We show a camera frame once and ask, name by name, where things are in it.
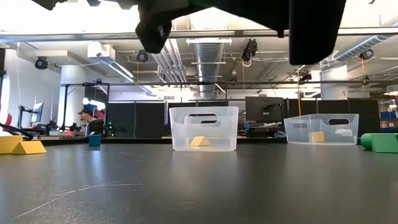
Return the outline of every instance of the white wall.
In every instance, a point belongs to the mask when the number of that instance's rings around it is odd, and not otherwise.
[[[18,72],[19,72],[19,86],[21,89],[21,105],[30,109],[33,108],[35,97],[36,102],[44,103],[42,120],[40,123],[47,124],[50,121],[51,104],[53,97],[53,113],[56,116],[58,113],[58,99],[60,93],[60,74],[57,72],[46,70],[38,70],[34,64],[18,58],[15,50],[6,50],[5,71],[6,77],[9,79],[9,103],[2,105],[7,107],[8,113],[12,116],[11,125],[16,126],[18,122],[18,106],[20,104],[20,95],[18,90]],[[24,113],[22,119],[22,127],[30,126],[30,115]]]

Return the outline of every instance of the security camera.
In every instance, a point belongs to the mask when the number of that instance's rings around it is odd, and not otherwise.
[[[144,63],[148,61],[148,54],[145,50],[140,50],[137,54],[137,61],[140,63]]]
[[[47,69],[49,67],[49,62],[46,59],[46,57],[38,57],[35,63],[35,68],[40,70]]]

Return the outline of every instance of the computer monitor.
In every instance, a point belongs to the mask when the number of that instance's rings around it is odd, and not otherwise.
[[[36,103],[32,109],[32,123],[38,123],[42,120],[43,103]]]
[[[283,98],[247,96],[246,120],[262,123],[280,122],[283,120],[282,105]]]

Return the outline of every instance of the silver ventilation duct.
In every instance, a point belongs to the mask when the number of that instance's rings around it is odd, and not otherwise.
[[[205,62],[220,62],[223,53],[224,44],[220,43],[205,43],[195,44],[195,56],[199,63]],[[220,70],[219,64],[198,64],[199,81],[201,82],[215,82],[216,76]],[[215,85],[200,85],[200,96],[203,99],[216,98]]]
[[[389,22],[387,24],[385,24],[385,27],[396,27],[398,26],[398,18],[395,18],[392,22]],[[352,47],[351,49],[339,53],[335,56],[335,58],[333,60],[342,62],[342,61],[346,61],[352,57],[355,57],[357,55],[359,55],[362,52],[365,52],[369,49],[371,49],[372,47],[376,46],[377,44],[380,44],[381,42],[384,42],[385,40],[390,39],[392,36],[394,36],[393,34],[391,35],[374,35],[372,37],[370,37],[369,39],[363,41],[362,43]]]

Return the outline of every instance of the teal cube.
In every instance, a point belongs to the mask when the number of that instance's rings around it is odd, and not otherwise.
[[[88,146],[100,146],[101,145],[101,135],[93,134],[88,136]]]

